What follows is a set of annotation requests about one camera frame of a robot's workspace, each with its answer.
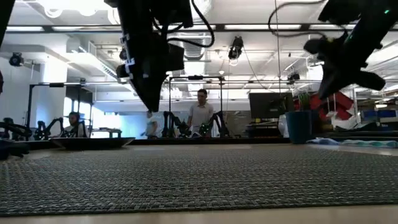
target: green plant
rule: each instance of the green plant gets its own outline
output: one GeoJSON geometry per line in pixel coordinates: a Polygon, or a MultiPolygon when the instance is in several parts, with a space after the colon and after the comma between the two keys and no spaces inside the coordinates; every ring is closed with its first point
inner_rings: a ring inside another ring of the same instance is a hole
{"type": "Polygon", "coordinates": [[[310,94],[302,92],[298,94],[298,102],[300,103],[300,111],[310,110],[310,94]]]}

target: gray shirt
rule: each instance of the gray shirt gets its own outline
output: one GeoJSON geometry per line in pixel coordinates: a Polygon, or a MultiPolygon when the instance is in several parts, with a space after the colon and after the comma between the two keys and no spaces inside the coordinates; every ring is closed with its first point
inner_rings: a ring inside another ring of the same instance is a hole
{"type": "Polygon", "coordinates": [[[213,113],[214,108],[210,104],[200,106],[199,103],[194,103],[189,110],[189,116],[192,117],[192,132],[199,132],[200,126],[209,122],[213,113]]]}

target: red object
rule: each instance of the red object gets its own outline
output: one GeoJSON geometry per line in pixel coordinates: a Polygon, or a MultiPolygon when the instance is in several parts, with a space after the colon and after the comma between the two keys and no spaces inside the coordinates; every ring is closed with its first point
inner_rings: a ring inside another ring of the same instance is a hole
{"type": "MultiPolygon", "coordinates": [[[[336,98],[336,111],[337,111],[337,117],[342,119],[343,121],[349,119],[352,114],[347,112],[352,105],[354,104],[354,101],[347,97],[346,95],[342,94],[341,92],[338,92],[335,94],[336,98]]],[[[326,120],[326,114],[328,113],[328,105],[327,105],[327,100],[320,100],[318,94],[313,94],[310,97],[310,107],[312,110],[318,110],[319,115],[322,120],[326,120]]],[[[330,111],[335,110],[335,103],[334,103],[334,97],[333,95],[329,96],[329,109],[330,111]]],[[[294,108],[295,110],[300,109],[300,103],[299,99],[294,100],[294,108]]]]}

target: potted plant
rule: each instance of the potted plant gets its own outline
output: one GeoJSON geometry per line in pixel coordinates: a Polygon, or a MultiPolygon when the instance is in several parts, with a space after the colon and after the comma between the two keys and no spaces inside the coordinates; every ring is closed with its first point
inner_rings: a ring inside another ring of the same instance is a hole
{"type": "Polygon", "coordinates": [[[312,112],[310,95],[305,91],[298,94],[299,111],[286,113],[289,138],[294,144],[304,144],[312,139],[312,112]]]}

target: white pillar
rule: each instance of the white pillar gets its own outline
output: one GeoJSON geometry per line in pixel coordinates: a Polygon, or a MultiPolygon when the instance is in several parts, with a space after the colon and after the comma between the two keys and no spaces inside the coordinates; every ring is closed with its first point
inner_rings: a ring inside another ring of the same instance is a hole
{"type": "MultiPolygon", "coordinates": [[[[67,81],[68,65],[57,59],[52,59],[40,65],[40,82],[63,83],[67,81]]],[[[36,86],[33,90],[36,95],[33,101],[32,119],[35,124],[44,121],[49,125],[54,118],[63,116],[63,102],[66,95],[66,88],[50,88],[49,86],[36,86]]],[[[59,124],[56,124],[51,134],[56,135],[60,132],[59,124]]]]}

